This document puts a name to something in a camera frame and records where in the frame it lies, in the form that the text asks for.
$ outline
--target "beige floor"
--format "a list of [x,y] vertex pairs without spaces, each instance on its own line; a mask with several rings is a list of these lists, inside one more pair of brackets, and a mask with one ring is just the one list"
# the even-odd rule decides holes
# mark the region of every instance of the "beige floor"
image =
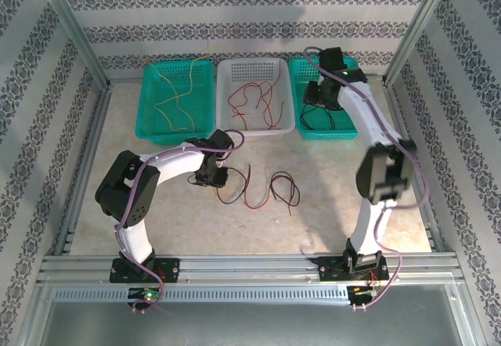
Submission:
[[[377,79],[373,94],[390,119]],[[113,255],[118,252],[112,222],[94,201],[94,193],[122,150],[159,151],[135,137],[140,84],[116,85],[85,193],[71,254]],[[357,220],[360,196],[355,173],[365,153],[359,139],[307,142],[297,131],[278,140],[246,142],[227,165],[243,170],[252,165],[251,203],[265,194],[271,174],[290,172],[301,190],[301,204],[289,216],[287,206],[271,200],[261,210],[247,209],[241,200],[233,205],[218,201],[211,188],[191,186],[181,175],[157,188],[146,227],[158,254],[296,254],[342,252]],[[241,185],[230,176],[222,196]],[[402,203],[414,201],[408,191]],[[430,250],[418,210],[394,212],[384,242],[405,252]]]

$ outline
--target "teal basket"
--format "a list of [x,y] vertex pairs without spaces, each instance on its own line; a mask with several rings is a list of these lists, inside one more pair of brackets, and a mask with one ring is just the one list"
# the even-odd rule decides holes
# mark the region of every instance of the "teal basket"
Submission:
[[[357,61],[353,58],[344,57],[344,64],[348,68],[358,68]],[[303,95],[309,81],[318,81],[319,72],[306,59],[292,59],[289,62],[290,81],[292,83],[292,96],[296,114],[296,127],[304,140],[350,140],[359,134],[346,111],[331,111],[335,129],[330,129],[330,119],[321,108],[305,114],[305,120],[313,128],[309,130],[302,123],[300,117],[303,107]],[[305,111],[313,109],[307,105]]]
[[178,98],[172,86],[151,66],[144,70],[135,134],[156,145],[178,145],[191,137],[207,138],[214,130],[214,65],[209,60],[176,60],[155,63],[158,72],[168,78],[178,96],[189,92],[189,72],[193,63],[191,93]]

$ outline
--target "robotic arm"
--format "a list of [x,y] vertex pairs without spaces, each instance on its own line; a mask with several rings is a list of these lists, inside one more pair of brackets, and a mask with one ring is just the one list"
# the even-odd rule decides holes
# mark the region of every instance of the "robotic arm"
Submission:
[[[139,177],[131,211],[124,227],[119,229],[125,251],[139,264],[152,269],[155,253],[146,235],[145,217],[150,209],[153,194],[157,186],[168,179],[185,172],[195,172],[195,184],[221,188],[228,178],[228,169],[219,167],[218,160],[224,153],[212,153],[203,148],[227,150],[233,141],[224,132],[217,130],[209,139],[190,139],[179,146],[185,149],[173,149],[173,153],[148,164]],[[109,215],[117,224],[124,215],[124,210],[131,196],[128,182],[135,179],[139,167],[156,154],[136,155],[129,150],[120,153],[96,192],[96,201],[104,214]],[[121,253],[122,260],[134,272],[140,273],[137,266],[128,261]]]
[[374,236],[377,220],[380,218],[377,239],[381,240],[391,208],[397,204],[396,200],[403,191],[409,188],[413,173],[412,162],[397,149],[388,136],[398,141],[411,154],[415,154],[416,145],[411,140],[402,140],[389,125],[376,107],[365,74],[359,68],[348,69],[344,65],[340,48],[321,51],[319,67],[350,83],[364,95],[361,97],[339,81],[321,76],[318,82],[309,82],[304,102],[331,110],[345,110],[367,147],[366,156],[356,174],[357,189],[362,197],[359,218],[343,255],[344,269],[348,272],[375,269],[382,256]]

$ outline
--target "patterned wallpaper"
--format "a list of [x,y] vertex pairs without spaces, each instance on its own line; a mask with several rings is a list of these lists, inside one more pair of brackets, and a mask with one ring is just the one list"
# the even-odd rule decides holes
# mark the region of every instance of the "patterned wallpaper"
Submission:
[[59,232],[99,89],[47,0],[0,0],[0,345]]
[[393,84],[488,344],[501,344],[500,13],[499,0],[441,0]]
[[340,45],[382,74],[422,0],[67,0],[110,77],[140,77],[143,56],[299,56]]

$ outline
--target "yellow wire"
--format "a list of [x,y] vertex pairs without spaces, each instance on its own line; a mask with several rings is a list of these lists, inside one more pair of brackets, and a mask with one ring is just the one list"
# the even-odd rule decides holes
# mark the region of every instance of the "yellow wire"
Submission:
[[167,103],[169,101],[172,101],[173,99],[179,99],[183,96],[187,96],[188,94],[190,94],[192,91],[193,91],[193,64],[197,61],[197,60],[201,60],[201,59],[204,59],[204,58],[207,58],[209,56],[211,56],[212,54],[207,54],[207,55],[204,55],[204,56],[201,56],[200,58],[196,58],[194,60],[192,60],[191,62],[191,66],[189,66],[189,92],[187,93],[184,93],[184,94],[181,94],[179,96],[177,96],[177,93],[176,93],[176,96],[172,97],[172,98],[169,98],[169,99],[166,99],[165,101],[162,101],[162,102],[159,102],[159,103],[156,103],[155,106],[158,106],[158,105],[163,105],[164,103]]
[[180,105],[179,105],[179,98],[180,98],[180,97],[183,97],[183,96],[187,96],[188,94],[190,94],[190,93],[193,91],[193,64],[194,64],[197,60],[201,60],[201,59],[203,59],[203,58],[207,58],[208,56],[211,56],[211,54],[207,54],[207,55],[201,56],[200,58],[196,58],[196,59],[192,60],[191,65],[190,65],[190,67],[189,67],[189,91],[188,91],[187,93],[184,93],[184,94],[181,94],[181,95],[178,95],[178,93],[176,92],[175,87],[174,87],[174,85],[171,83],[171,81],[170,81],[168,78],[166,78],[163,74],[161,74],[161,73],[160,73],[160,71],[159,71],[159,70],[158,70],[158,69],[157,69],[157,68],[153,65],[153,63],[151,63],[151,62],[150,62],[147,58],[145,58],[145,57],[143,57],[143,58],[142,58],[145,62],[147,62],[150,66],[152,66],[152,67],[153,67],[153,69],[157,72],[157,74],[158,74],[161,78],[163,78],[163,79],[164,79],[164,80],[165,80],[165,81],[166,81],[166,82],[167,82],[167,83],[171,86],[172,90],[174,91],[174,94],[175,94],[175,96],[174,96],[174,97],[172,97],[172,98],[170,98],[170,99],[166,99],[165,101],[162,101],[162,102],[159,102],[159,103],[156,103],[156,104],[154,104],[154,105],[153,105],[153,107],[154,107],[156,110],[158,110],[158,111],[159,111],[159,112],[160,112],[160,113],[161,113],[161,114],[165,117],[165,119],[166,119],[166,120],[167,120],[167,122],[169,123],[169,126],[171,127],[171,130],[172,130],[173,132],[176,132],[176,131],[183,131],[183,130],[186,130],[186,129],[188,129],[188,128],[178,128],[178,129],[173,129],[173,127],[172,127],[172,123],[171,123],[171,121],[170,121],[169,117],[167,116],[167,114],[166,114],[164,111],[160,110],[160,108],[159,108],[158,106],[159,106],[159,105],[162,105],[162,104],[164,104],[164,103],[167,103],[167,102],[169,102],[169,101],[172,101],[173,99],[175,99],[175,100],[176,100],[176,106],[178,107],[179,111],[182,111],[182,112],[183,112],[183,113],[184,113],[184,114],[185,114],[185,115],[189,118],[189,121],[191,121],[191,125],[192,125],[192,127],[193,127],[193,132],[195,132],[195,122],[193,121],[193,119],[191,118],[191,116],[190,116],[190,115],[189,115],[186,111],[184,111],[184,110],[180,107]]
[[[177,94],[177,92],[175,91],[175,88],[174,88],[174,85],[171,83],[171,81],[166,78],[163,74],[160,73],[160,71],[153,65],[153,63],[151,63],[146,57],[142,57],[142,60],[145,61],[148,65],[150,65],[156,72],[157,74],[163,78],[171,87],[172,87],[172,90],[174,91],[175,94]],[[171,131],[173,132],[177,132],[177,131],[185,131],[186,127],[183,127],[183,128],[177,128],[177,129],[174,129],[174,127],[172,127],[172,123],[171,123],[171,120],[169,119],[169,117],[167,116],[167,114],[160,110],[157,105],[153,105],[153,108],[155,108],[157,111],[159,111],[165,118],[165,120],[169,123],[169,127],[171,128]]]

